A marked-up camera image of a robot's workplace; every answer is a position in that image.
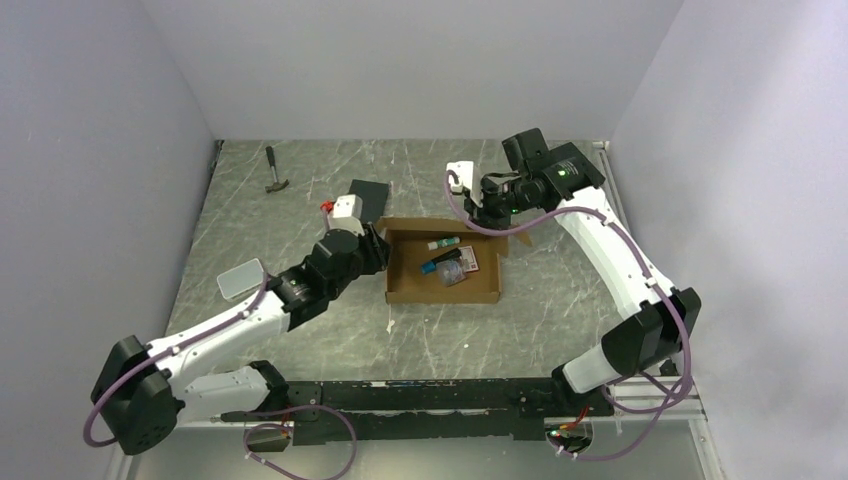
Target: metal table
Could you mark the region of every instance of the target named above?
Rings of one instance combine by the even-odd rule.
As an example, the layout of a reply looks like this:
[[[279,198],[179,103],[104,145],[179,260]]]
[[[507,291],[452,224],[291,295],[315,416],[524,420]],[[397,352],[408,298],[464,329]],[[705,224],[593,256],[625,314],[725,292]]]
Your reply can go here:
[[[575,143],[598,162],[591,142]],[[271,183],[267,145],[281,179],[291,181],[272,194],[264,191]],[[493,140],[225,142],[168,333],[229,308],[218,274],[253,257],[272,273],[299,263],[322,235],[319,205],[346,193],[354,178],[391,182],[388,215],[451,218],[441,182],[445,163],[458,160],[474,160],[484,172],[508,170]],[[548,222],[531,237],[533,247],[510,241],[496,305],[389,306],[384,275],[361,277],[320,317],[217,371],[264,359],[288,380],[547,376],[619,319],[601,277],[562,228]]]
[[[602,167],[607,193],[617,200],[608,165],[590,142],[575,143]],[[271,195],[264,191],[270,184],[267,145],[276,149],[281,177],[292,182]],[[444,166],[469,159],[484,171],[508,169],[500,142],[491,140],[226,142],[168,333],[228,308],[215,282],[219,273],[253,257],[274,273],[299,262],[322,233],[318,205],[347,192],[353,178],[391,182],[390,215],[450,217],[440,186]],[[246,349],[216,370],[267,359],[291,381],[548,376],[618,319],[600,276],[564,230],[549,222],[531,236],[534,247],[511,241],[510,256],[502,260],[504,294],[496,305],[389,307],[383,300],[383,276],[360,278],[322,316]],[[388,332],[390,320],[395,323]],[[653,388],[646,392],[656,395]],[[664,415],[637,452],[616,462],[570,462],[556,458],[545,442],[509,438],[365,441],[345,478],[721,478],[697,397],[685,410]],[[596,441],[590,453],[611,453],[629,444],[648,416],[624,418],[629,421],[623,436],[616,435],[609,417],[593,422]],[[242,460],[241,435],[242,429],[232,424],[178,429],[138,457],[116,451],[108,477],[282,478]],[[338,471],[349,451],[349,442],[334,442],[265,456],[300,475],[324,478]]]

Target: hammer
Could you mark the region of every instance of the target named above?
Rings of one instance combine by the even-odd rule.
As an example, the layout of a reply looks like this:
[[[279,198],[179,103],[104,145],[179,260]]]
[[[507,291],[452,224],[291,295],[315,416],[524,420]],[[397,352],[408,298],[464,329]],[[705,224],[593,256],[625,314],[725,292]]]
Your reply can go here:
[[[280,183],[280,179],[277,178],[277,161],[274,159],[274,149],[270,146],[265,147],[265,155],[268,157],[268,165],[271,166],[271,175],[274,176],[274,184],[265,187],[265,193],[279,192],[289,186],[289,181],[284,180],[283,183]]]

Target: box flap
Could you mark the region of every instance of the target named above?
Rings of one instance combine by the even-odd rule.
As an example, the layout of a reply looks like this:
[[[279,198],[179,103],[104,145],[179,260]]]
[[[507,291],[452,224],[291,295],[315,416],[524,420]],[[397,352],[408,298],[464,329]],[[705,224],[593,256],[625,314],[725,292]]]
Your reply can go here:
[[[386,303],[424,303],[431,305],[459,303],[498,303],[500,292],[386,292]]]
[[[382,217],[377,221],[375,228],[380,233],[385,230],[414,230],[419,232],[473,233],[476,235],[482,235],[466,227],[460,220],[437,217]],[[521,243],[528,247],[533,246],[530,234],[526,231],[510,236],[516,237]],[[493,240],[499,238],[506,240],[506,237],[489,238],[492,238]],[[498,249],[498,253],[503,256],[507,256],[509,254],[507,242],[504,241],[497,243],[503,243],[503,245],[497,245],[495,247]]]

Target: marker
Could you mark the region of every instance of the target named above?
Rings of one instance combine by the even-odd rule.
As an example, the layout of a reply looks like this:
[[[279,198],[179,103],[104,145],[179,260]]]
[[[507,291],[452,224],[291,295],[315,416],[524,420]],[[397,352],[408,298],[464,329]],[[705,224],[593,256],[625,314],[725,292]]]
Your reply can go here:
[[[460,258],[461,256],[462,252],[459,250],[459,248],[452,248],[447,252],[425,263],[424,265],[421,265],[421,273],[423,273],[424,275],[427,275],[428,273],[433,273],[436,271],[437,263],[444,262],[445,260],[450,260],[452,258]]]

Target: small package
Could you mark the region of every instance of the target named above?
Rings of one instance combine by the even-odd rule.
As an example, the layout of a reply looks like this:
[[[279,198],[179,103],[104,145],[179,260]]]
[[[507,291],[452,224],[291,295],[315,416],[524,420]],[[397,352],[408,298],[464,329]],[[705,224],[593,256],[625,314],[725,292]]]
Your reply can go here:
[[[465,280],[465,272],[462,271],[462,261],[452,258],[436,264],[436,272],[442,285],[450,287]]]
[[[477,264],[477,257],[474,256],[474,247],[471,245],[459,247],[459,252],[463,272],[471,273],[480,270],[480,265]]]

